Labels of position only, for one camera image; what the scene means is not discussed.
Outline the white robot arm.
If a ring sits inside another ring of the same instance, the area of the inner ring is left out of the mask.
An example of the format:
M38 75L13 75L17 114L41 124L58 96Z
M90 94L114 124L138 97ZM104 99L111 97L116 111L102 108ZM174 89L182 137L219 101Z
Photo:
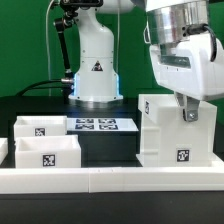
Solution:
M208 25L209 0L51 0L64 15L54 22L71 86L69 98L85 104L120 101L113 68L114 36L96 15L147 14L145 42L157 83L175 93L184 119L198 119L201 101L224 97L224 48Z

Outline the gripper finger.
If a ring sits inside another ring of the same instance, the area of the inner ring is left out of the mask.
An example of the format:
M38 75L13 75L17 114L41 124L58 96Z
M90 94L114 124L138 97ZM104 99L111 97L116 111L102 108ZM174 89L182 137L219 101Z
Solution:
M177 101L177 104L179 106L183 107L184 106L184 98L183 98L183 95L180 94L180 93L178 93L178 92L175 92L174 95L175 95L175 99Z
M198 120L198 109L200 101L189 96L184 97L183 117L186 122Z

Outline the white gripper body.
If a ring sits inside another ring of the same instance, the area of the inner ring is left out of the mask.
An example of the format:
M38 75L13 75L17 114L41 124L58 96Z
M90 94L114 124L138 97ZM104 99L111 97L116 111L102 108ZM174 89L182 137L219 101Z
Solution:
M217 55L213 62L208 33L192 35L188 41L180 42L173 50L176 63L170 57L163 62L159 47L151 45L149 52L157 83L197 100L224 97L224 48L219 40L216 43Z

